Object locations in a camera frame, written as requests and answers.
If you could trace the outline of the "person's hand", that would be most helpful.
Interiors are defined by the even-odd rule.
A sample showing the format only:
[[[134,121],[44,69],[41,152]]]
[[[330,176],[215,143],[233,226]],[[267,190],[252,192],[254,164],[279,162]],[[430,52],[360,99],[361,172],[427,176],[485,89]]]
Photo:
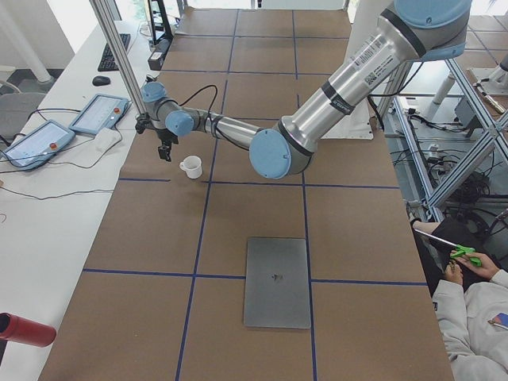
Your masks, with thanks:
[[[444,270],[444,279],[462,286],[464,277],[460,266],[455,262],[448,263]]]

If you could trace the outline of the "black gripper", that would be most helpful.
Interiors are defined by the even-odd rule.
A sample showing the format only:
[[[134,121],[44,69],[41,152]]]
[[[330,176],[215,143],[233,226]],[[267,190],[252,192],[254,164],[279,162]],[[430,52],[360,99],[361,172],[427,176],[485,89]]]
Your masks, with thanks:
[[[160,139],[160,146],[158,147],[159,157],[162,160],[171,160],[171,147],[173,144],[178,144],[178,137],[168,129],[157,129],[156,134]]]

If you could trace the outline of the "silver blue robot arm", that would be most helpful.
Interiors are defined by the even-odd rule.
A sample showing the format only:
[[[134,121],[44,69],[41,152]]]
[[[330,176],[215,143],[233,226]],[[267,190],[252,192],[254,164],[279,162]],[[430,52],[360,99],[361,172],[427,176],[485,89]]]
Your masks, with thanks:
[[[162,83],[140,89],[162,144],[160,156],[195,131],[248,151],[255,171],[281,179],[306,170],[318,141],[393,71],[409,61],[445,60],[465,49],[469,1],[393,1],[377,17],[375,31],[292,115],[261,129],[208,110],[184,107],[167,96]]]

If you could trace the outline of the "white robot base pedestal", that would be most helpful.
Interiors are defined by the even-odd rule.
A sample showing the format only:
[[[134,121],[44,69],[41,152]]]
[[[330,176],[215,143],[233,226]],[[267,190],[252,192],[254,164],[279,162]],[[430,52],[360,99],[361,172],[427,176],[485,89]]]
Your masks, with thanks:
[[[398,30],[383,15],[392,1],[361,1],[344,63],[328,79],[333,95],[339,94],[350,106],[346,114],[335,112],[332,117],[319,113],[315,124],[321,139],[372,140],[374,121],[370,119],[366,97],[379,87],[402,62],[407,50]]]

